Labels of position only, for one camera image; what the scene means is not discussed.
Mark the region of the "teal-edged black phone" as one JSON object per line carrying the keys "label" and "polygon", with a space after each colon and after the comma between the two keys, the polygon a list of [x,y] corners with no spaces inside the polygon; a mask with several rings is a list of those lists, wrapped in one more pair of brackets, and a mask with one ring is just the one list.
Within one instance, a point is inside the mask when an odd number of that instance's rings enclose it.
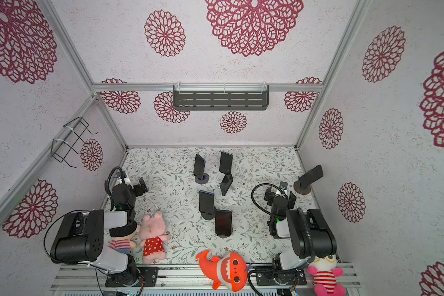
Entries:
{"label": "teal-edged black phone", "polygon": [[225,175],[231,174],[233,164],[233,155],[227,152],[221,152],[220,155],[220,173],[224,173]]}

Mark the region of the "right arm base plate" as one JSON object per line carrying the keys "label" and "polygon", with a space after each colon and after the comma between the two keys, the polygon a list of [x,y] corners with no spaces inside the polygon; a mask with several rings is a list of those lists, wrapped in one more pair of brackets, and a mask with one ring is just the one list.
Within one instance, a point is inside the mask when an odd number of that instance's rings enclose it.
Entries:
{"label": "right arm base plate", "polygon": [[256,267],[255,271],[258,286],[303,286],[307,284],[303,271],[289,273],[286,270],[274,270],[268,266]]}

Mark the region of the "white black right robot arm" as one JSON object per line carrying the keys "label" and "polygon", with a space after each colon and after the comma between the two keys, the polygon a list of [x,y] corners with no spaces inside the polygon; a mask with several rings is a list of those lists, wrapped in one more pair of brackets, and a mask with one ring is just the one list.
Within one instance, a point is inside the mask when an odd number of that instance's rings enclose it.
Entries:
{"label": "white black right robot arm", "polygon": [[267,222],[275,239],[287,239],[291,247],[277,254],[272,264],[275,270],[300,270],[325,259],[336,262],[337,243],[323,214],[318,209],[295,208],[296,196],[287,192],[286,183],[279,186],[266,183],[264,201],[270,210]]}

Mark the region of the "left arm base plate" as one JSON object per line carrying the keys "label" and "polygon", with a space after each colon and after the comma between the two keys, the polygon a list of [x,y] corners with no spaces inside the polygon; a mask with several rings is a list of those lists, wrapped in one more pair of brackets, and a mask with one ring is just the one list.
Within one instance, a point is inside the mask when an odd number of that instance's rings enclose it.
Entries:
{"label": "left arm base plate", "polygon": [[159,268],[138,266],[122,273],[109,274],[105,287],[155,287]]}

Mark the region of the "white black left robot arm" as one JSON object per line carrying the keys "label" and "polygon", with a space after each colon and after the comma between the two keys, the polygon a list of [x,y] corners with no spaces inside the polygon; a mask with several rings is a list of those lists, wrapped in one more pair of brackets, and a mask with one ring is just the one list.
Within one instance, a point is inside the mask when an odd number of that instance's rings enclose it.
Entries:
{"label": "white black left robot arm", "polygon": [[133,238],[140,226],[135,221],[136,198],[148,192],[144,179],[120,183],[111,191],[113,212],[76,211],[63,216],[49,251],[53,263],[87,265],[107,276],[107,287],[132,287],[144,282],[132,256]]}

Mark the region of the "blue-edged black phone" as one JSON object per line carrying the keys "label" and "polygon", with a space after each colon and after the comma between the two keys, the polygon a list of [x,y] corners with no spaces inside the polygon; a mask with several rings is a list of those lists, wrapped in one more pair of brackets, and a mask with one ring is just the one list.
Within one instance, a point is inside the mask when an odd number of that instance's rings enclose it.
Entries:
{"label": "blue-edged black phone", "polygon": [[201,157],[199,154],[196,154],[194,160],[194,176],[201,176],[205,170],[205,159]]}

